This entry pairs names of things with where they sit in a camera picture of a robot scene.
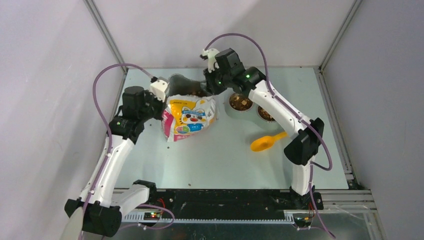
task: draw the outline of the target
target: snack bag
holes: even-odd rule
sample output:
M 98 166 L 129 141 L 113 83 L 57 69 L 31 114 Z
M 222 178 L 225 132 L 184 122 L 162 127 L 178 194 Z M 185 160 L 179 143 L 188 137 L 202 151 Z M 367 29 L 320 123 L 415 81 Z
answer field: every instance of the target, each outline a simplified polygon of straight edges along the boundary
M 162 129 L 168 142 L 200 133 L 216 120 L 217 103 L 203 91 L 201 82 L 175 74 L 169 78 L 168 94 L 162 115 Z

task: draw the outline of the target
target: gray wall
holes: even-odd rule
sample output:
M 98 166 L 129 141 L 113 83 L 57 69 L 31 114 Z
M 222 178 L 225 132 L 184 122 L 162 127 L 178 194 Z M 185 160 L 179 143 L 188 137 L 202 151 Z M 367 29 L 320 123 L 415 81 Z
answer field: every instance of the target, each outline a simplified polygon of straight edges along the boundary
M 144 67 L 204 67 L 199 59 L 216 36 L 255 39 L 271 66 L 319 65 L 354 0 L 97 0 L 123 58 Z M 241 37 L 213 46 L 234 48 L 245 66 L 263 66 Z
M 424 1 L 363 1 L 324 76 L 388 239 L 423 239 Z
M 0 239 L 57 240 L 97 163 L 97 73 L 115 60 L 81 0 L 0 1 Z M 120 69 L 98 84 L 110 116 Z

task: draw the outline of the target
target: soil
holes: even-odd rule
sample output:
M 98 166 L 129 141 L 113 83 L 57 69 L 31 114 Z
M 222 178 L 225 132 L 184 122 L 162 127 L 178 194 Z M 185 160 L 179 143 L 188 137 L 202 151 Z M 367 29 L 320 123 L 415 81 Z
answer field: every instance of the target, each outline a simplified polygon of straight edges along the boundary
M 229 105 L 238 111 L 246 111 L 253 106 L 253 102 L 241 94 L 234 93 L 229 97 Z
M 257 112 L 259 113 L 259 116 L 267 121 L 275 121 L 275 119 L 267 112 L 265 111 L 265 109 L 263 109 L 262 107 L 258 106 L 257 107 Z
M 208 96 L 208 94 L 205 91 L 203 91 L 203 90 L 193 91 L 191 93 L 191 95 L 198 96 L 198 97 L 201 97 L 201 98 L 204 98 L 204 97 L 207 97 Z

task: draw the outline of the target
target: orange plastic scoop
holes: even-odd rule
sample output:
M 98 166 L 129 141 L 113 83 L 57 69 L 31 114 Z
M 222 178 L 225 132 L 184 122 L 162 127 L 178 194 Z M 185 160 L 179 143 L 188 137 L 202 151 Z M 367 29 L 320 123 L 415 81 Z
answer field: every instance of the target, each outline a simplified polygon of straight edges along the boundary
M 250 149 L 253 152 L 260 152 L 266 149 L 269 149 L 274 145 L 274 143 L 282 138 L 287 137 L 287 132 L 283 131 L 275 136 L 263 136 L 256 139 L 250 144 Z

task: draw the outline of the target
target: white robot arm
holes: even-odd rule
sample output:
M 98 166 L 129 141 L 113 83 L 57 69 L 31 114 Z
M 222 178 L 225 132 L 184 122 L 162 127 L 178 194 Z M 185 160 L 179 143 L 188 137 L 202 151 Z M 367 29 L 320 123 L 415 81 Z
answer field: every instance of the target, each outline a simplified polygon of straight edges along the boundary
M 109 123 L 111 135 L 106 137 L 103 151 L 90 180 L 78 199 L 68 199 L 65 204 L 68 216 L 85 205 L 83 231 L 112 237 L 118 231 L 122 217 L 140 204 L 146 203 L 151 193 L 156 191 L 154 183 L 137 180 L 132 187 L 113 198 L 122 166 L 144 130 L 144 123 L 152 118 L 162 119 L 167 88 L 166 81 L 155 79 L 149 90 L 140 86 L 124 90 L 122 106 Z
M 287 99 L 275 90 L 272 84 L 267 86 L 266 76 L 255 67 L 245 69 L 237 53 L 229 48 L 219 52 L 216 49 L 203 50 L 202 59 L 208 59 L 208 69 L 203 71 L 208 91 L 220 94 L 227 88 L 249 97 L 254 103 L 267 111 L 287 132 L 292 142 L 284 149 L 286 157 L 293 163 L 291 190 L 300 197 L 309 192 L 310 164 L 315 160 L 321 142 L 306 125 L 291 112 L 295 111 L 301 120 L 310 122 L 311 126 L 322 136 L 324 123 L 321 119 L 310 119 L 295 108 Z M 277 97 L 286 103 L 291 111 L 282 105 Z
M 324 123 L 319 119 L 311 120 L 297 110 L 281 94 L 268 91 L 265 75 L 257 68 L 245 69 L 237 53 L 231 48 L 219 52 L 216 49 L 204 50 L 200 55 L 208 60 L 208 68 L 203 71 L 206 90 L 218 95 L 228 88 L 249 97 L 264 108 L 288 133 L 292 142 L 284 149 L 287 158 L 293 163 L 293 178 L 290 190 L 300 198 L 309 192 L 310 164 L 315 159 L 320 142 L 301 121 L 276 100 L 279 97 L 302 120 L 322 135 Z M 98 235 L 112 237 L 118 231 L 122 217 L 140 204 L 146 203 L 156 193 L 152 182 L 137 180 L 132 187 L 113 198 L 113 191 L 122 166 L 137 143 L 144 123 L 151 119 L 160 120 L 165 109 L 168 83 L 154 79 L 149 90 L 140 86 L 125 89 L 122 106 L 109 123 L 111 135 L 106 137 L 103 152 L 97 166 L 82 190 L 78 199 L 68 199 L 65 212 L 70 217 L 77 208 L 85 206 L 82 230 Z

